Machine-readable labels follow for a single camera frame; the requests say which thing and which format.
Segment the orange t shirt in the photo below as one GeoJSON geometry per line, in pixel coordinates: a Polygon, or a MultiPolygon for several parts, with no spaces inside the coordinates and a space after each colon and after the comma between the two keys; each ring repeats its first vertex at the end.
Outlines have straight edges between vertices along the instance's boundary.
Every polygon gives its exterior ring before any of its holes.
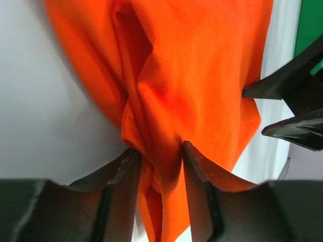
{"type": "Polygon", "coordinates": [[[261,118],[272,1],[46,1],[57,37],[102,112],[142,156],[138,209],[150,241],[189,226],[181,146],[232,171],[261,118]]]}

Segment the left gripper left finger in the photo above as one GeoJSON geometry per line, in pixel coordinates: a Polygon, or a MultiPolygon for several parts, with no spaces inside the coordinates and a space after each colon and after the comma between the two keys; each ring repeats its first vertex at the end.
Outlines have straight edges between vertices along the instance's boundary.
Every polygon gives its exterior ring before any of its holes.
{"type": "Polygon", "coordinates": [[[140,170],[128,149],[69,186],[1,179],[1,241],[131,241],[140,170]]]}

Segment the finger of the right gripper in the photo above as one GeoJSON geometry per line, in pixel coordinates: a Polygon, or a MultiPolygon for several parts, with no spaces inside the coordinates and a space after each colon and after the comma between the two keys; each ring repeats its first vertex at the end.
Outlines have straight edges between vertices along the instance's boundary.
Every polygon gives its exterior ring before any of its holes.
{"type": "Polygon", "coordinates": [[[245,98],[283,99],[322,60],[322,36],[280,69],[245,88],[245,98]]]}
{"type": "Polygon", "coordinates": [[[265,127],[262,135],[288,141],[312,151],[322,150],[322,109],[282,120],[265,127]]]}

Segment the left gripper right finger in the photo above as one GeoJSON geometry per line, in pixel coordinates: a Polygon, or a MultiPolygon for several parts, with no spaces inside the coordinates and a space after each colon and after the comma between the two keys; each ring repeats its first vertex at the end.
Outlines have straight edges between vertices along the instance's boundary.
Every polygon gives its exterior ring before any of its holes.
{"type": "Polygon", "coordinates": [[[193,241],[322,241],[322,182],[260,185],[215,165],[191,142],[182,148],[193,241]]]}

